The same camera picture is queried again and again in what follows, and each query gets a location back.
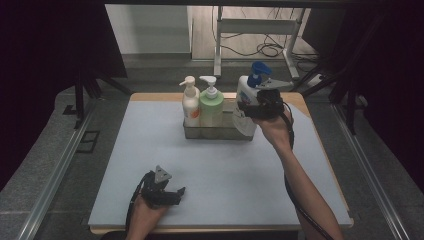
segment table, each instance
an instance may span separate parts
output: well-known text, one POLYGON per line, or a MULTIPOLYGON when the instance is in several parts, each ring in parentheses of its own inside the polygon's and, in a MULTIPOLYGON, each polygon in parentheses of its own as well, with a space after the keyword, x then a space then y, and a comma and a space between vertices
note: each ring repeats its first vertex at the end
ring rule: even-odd
MULTIPOLYGON (((234 93, 224 96, 235 98, 234 93)), ((185 139, 181 97, 181 93, 132 95, 90 216, 91 231, 103 234, 124 228, 135 186, 156 165, 173 175, 168 191, 183 186, 187 190, 155 232, 299 230, 281 162, 260 129, 252 141, 185 139), (160 117, 152 119, 158 111, 160 117)), ((303 97, 299 93, 282 97, 292 106, 297 123, 295 154, 340 225, 352 226, 303 97)))

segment white bottle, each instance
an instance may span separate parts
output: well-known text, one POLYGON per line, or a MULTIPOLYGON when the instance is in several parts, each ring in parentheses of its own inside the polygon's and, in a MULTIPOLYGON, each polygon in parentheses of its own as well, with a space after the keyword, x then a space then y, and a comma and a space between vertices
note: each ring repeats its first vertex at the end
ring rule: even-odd
POLYGON ((245 105, 257 106, 259 102, 257 95, 258 85, 262 83, 261 74, 270 74, 271 69, 263 62, 256 61, 252 63, 252 73, 249 76, 241 76, 237 85, 236 106, 233 111, 233 124, 245 136, 253 136, 256 131, 256 124, 250 117, 246 117, 240 110, 237 102, 243 102, 245 105))
MULTIPOLYGON (((237 86, 236 102, 244 102, 247 105, 258 105, 256 96, 259 92, 258 89, 251 88, 247 85, 248 76, 241 76, 237 86)), ((250 117, 246 117, 244 112, 236 107, 233 111, 234 126, 245 136, 253 136, 256 131, 256 124, 250 117)))
POLYGON ((200 127, 199 89, 194 86, 195 78, 187 76, 180 86, 186 85, 183 96, 184 126, 200 127))

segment soap dispenser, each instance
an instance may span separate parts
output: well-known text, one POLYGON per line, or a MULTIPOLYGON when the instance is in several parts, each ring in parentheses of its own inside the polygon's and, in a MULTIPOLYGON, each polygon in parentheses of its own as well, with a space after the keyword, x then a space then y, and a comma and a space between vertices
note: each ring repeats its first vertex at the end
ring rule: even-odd
POLYGON ((187 76, 180 86, 186 85, 183 96, 184 126, 200 127, 199 89, 194 86, 195 78, 187 76))
MULTIPOLYGON (((270 75, 272 70, 263 62, 253 62, 252 73, 249 76, 241 76, 237 85, 236 102, 243 102, 246 105, 258 105, 256 99, 259 89, 256 86, 262 83, 261 74, 270 75)), ((256 130, 256 124, 251 118, 246 117, 236 104, 233 111, 234 126, 245 136, 253 136, 256 130)))
POLYGON ((222 124, 224 95, 215 88, 216 77, 201 76, 209 87, 200 93, 200 126, 219 127, 222 124))

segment blue cap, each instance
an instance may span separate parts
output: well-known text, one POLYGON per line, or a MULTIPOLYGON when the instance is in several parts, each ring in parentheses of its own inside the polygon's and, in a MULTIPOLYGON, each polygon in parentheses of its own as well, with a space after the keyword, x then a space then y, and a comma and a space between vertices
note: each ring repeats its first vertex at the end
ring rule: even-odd
POLYGON ((247 85, 251 88, 255 88, 259 84, 262 83, 261 74, 271 74, 272 70, 263 62, 253 62, 252 63, 252 73, 249 75, 247 79, 247 85))

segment white wall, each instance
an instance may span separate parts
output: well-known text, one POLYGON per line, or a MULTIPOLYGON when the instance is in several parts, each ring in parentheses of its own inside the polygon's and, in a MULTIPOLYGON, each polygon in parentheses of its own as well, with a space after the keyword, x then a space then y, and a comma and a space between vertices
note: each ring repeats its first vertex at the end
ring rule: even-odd
POLYGON ((122 54, 190 53, 190 6, 109 5, 106 10, 122 54))

